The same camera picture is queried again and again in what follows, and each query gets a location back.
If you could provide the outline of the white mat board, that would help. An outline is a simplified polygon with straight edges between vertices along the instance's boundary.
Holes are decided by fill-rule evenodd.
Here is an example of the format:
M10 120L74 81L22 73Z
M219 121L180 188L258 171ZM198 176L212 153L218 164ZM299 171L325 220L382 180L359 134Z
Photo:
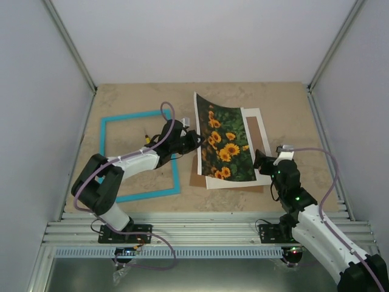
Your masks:
M261 137L263 139L264 150L266 155L271 155L271 149L269 145L269 141L267 138L266 130L264 127L263 119L261 117L261 112L259 108L241 108L241 114L243 117L245 130L248 131L247 138L249 143L250 155L252 157L252 162L255 159L255 150L256 148L253 146L253 136L249 133L249 127L246 121L247 117L256 117L258 120L258 125L261 132ZM246 182L235 182L235 181L226 181L217 178L211 178L206 176L206 188L207 190L213 189L226 189L226 188L234 188L234 187L251 187L251 186L267 186L271 184L271 179L269 176L260 175L258 170L255 170L256 180L254 181L246 181Z

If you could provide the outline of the yellow handled screwdriver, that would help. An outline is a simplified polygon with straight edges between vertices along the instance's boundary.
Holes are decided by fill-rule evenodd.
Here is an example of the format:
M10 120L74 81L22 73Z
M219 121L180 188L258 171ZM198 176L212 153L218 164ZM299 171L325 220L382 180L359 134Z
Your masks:
M144 131L144 136L145 136L146 144L150 144L151 143L151 138L149 137L146 128L144 128L143 131Z

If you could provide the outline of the sunflower photo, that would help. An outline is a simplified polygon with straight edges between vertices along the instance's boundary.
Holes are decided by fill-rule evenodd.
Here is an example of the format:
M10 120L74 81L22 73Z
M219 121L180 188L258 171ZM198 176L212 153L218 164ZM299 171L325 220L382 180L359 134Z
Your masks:
M194 94L196 131L204 138L198 170L210 178L246 183L256 180L241 108L220 106Z

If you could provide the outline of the blue wooden picture frame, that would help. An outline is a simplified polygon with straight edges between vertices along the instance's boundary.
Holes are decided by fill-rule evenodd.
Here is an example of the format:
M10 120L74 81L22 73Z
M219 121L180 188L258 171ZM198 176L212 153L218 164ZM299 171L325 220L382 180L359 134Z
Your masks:
M102 117L100 122L100 154L105 155L105 138L106 138L106 126L108 122L116 122L121 120L130 120L130 119L141 119L141 118L148 118L148 117L154 117L159 116L160 111L154 110L154 111L145 111L145 112L139 112L139 113L131 113L131 114L123 114L118 116L109 116L109 117ZM174 155L173 160L171 162L171 169L172 169L172 175L173 175L173 187L170 189L165 190L155 190L151 192L144 192L144 193L136 193L133 195L124 195L124 196L118 196L116 199L117 203L126 203L130 201L138 201L138 200L146 200L151 198L158 198L163 196L170 196L170 195L177 195L181 191L180 187L180 179L179 179L179 172L178 172L178 165L177 165L177 159L178 156Z

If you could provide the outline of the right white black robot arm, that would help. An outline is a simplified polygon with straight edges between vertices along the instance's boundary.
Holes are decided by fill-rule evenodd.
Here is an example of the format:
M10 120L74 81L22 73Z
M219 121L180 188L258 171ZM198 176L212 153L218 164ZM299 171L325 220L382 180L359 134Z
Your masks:
M276 201L285 211L278 224L280 238L304 246L331 275L338 291L388 291L385 260L350 240L324 213L324 203L301 186L295 152L288 145L278 146L276 157L256 150L253 163L260 174L270 177L270 189L277 192Z

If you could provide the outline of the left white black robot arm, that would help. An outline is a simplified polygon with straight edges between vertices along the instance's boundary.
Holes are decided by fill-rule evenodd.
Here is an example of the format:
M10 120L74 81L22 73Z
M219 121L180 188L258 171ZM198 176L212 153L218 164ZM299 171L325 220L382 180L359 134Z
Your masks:
M197 150L205 139L183 122L170 119L161 134L153 136L139 150L115 158L99 153L91 156L75 180L71 194L88 212L112 227L112 236L120 243L133 237L133 219L116 203L122 182L139 173L155 170L172 160L175 154Z

